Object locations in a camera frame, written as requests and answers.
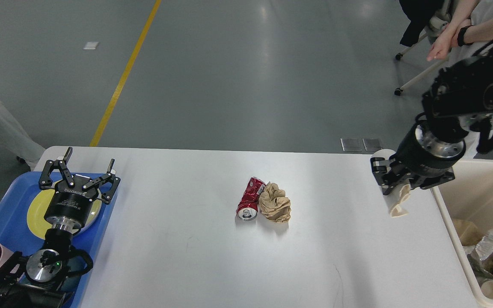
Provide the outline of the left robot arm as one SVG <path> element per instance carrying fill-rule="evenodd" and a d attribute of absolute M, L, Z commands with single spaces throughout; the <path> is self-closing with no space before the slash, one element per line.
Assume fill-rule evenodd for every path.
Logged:
<path fill-rule="evenodd" d="M 77 308 L 121 178 L 72 173 L 62 158 L 18 177 L 0 203 L 0 308 Z"/>

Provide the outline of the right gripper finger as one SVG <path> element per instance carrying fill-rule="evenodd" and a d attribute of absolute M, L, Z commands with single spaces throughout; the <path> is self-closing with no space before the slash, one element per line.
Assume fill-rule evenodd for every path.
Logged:
<path fill-rule="evenodd" d="M 447 170 L 438 177 L 423 177 L 421 175 L 414 175 L 413 178 L 409 178 L 411 189 L 420 188 L 427 190 L 432 187 L 436 187 L 443 183 L 448 183 L 455 179 L 453 170 Z"/>
<path fill-rule="evenodd" d="M 410 193 L 410 170 L 393 156 L 370 158 L 371 172 L 381 188 L 382 195 Z"/>

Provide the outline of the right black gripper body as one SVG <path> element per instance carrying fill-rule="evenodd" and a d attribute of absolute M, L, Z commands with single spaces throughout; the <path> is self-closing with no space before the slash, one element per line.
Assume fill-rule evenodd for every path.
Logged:
<path fill-rule="evenodd" d="M 465 154 L 465 130 L 457 124 L 415 124 L 409 130 L 395 159 L 414 175 L 438 177 Z"/>

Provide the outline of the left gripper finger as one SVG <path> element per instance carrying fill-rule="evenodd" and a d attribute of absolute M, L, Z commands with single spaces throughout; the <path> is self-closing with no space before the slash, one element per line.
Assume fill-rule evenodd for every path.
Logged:
<path fill-rule="evenodd" d="M 110 204 L 119 184 L 121 183 L 121 179 L 117 177 L 116 174 L 112 173 L 114 163 L 115 159 L 112 158 L 110 160 L 110 163 L 108 164 L 107 172 L 104 173 L 104 175 L 102 175 L 101 177 L 89 180 L 86 184 L 82 186 L 82 191 L 88 192 L 91 189 L 94 189 L 96 193 L 97 189 L 99 189 L 102 185 L 111 183 L 111 187 L 109 188 L 109 190 L 102 193 L 101 197 L 97 197 L 97 199 L 102 201 L 103 203 Z"/>
<path fill-rule="evenodd" d="M 53 185 L 53 180 L 50 175 L 54 170 L 58 170 L 63 180 L 69 188 L 75 187 L 74 177 L 71 175 L 70 170 L 67 168 L 67 162 L 69 161 L 73 148 L 67 148 L 66 154 L 63 159 L 60 160 L 47 160 L 39 178 L 39 188 L 41 190 L 50 189 Z"/>

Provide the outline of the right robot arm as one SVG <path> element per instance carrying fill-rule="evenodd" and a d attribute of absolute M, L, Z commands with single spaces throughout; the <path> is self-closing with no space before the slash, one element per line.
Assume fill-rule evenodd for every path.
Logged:
<path fill-rule="evenodd" d="M 479 133 L 479 153 L 493 150 L 493 40 L 441 69 L 422 106 L 396 152 L 370 159 L 383 195 L 403 184 L 425 190 L 454 180 L 452 167 L 466 153 L 471 131 Z"/>

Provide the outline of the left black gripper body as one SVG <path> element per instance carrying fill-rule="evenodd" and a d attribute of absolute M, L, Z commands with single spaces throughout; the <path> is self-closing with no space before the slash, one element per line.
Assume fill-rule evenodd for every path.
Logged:
<path fill-rule="evenodd" d="M 100 184 L 93 182 L 92 178 L 72 178 L 71 185 L 64 179 L 57 181 L 52 187 L 53 195 L 44 220 L 52 228 L 71 234 L 89 226 L 101 209 L 101 201 L 98 199 Z"/>

